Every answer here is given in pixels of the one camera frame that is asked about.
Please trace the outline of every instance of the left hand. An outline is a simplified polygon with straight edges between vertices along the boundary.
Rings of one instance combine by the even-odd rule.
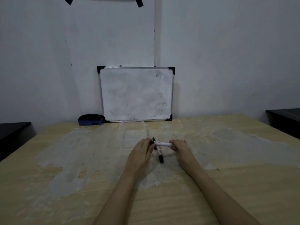
[[[127,159],[124,174],[130,175],[137,180],[145,171],[155,147],[155,144],[149,145],[150,141],[150,138],[143,139],[133,148]]]

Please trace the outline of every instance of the person's left arm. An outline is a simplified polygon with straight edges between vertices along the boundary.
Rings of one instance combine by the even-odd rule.
[[[93,225],[119,225],[124,223],[134,184],[146,169],[155,147],[155,144],[149,146],[150,141],[149,138],[141,140],[131,151],[120,180]]]

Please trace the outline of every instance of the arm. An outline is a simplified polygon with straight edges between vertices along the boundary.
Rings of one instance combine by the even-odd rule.
[[[202,191],[220,224],[260,224],[202,169],[186,140],[170,140],[176,158]]]
[[[93,225],[124,224],[130,196],[138,177],[148,166],[155,145],[149,147],[151,139],[141,140],[130,153],[123,174]]]

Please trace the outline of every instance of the black table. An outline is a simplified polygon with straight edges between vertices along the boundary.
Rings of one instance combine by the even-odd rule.
[[[36,135],[31,122],[0,124],[0,161]]]
[[[300,139],[300,108],[266,110],[270,125]]]

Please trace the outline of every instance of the clear plastic box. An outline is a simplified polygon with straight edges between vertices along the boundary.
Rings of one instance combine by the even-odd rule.
[[[121,148],[134,148],[141,139],[145,138],[147,138],[147,130],[144,121],[121,122],[117,135]]]

